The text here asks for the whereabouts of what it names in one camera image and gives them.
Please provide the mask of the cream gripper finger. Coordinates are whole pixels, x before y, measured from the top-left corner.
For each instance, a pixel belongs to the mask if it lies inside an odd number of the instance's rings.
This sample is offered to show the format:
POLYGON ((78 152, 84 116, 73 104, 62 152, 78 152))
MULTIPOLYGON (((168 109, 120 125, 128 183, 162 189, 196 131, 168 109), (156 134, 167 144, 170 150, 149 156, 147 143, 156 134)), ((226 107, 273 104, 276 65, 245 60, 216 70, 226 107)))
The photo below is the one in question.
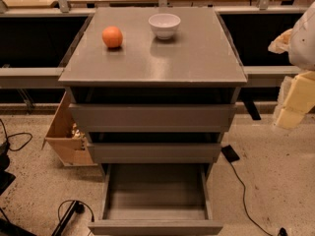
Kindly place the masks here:
POLYGON ((292 29, 288 29, 276 37, 268 46, 270 52, 282 54, 288 52, 292 29))

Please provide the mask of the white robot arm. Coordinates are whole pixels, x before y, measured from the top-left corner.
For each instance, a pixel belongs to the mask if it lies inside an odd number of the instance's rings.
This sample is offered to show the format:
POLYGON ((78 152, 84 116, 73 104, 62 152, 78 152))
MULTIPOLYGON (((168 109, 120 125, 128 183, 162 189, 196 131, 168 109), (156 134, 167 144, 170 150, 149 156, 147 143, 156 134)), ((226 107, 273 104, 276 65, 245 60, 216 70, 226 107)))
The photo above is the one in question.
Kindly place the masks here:
POLYGON ((286 52, 289 62, 302 70, 294 78, 284 78, 274 112, 274 127, 291 130, 315 106, 315 2, 292 29, 270 43, 268 50, 286 52))

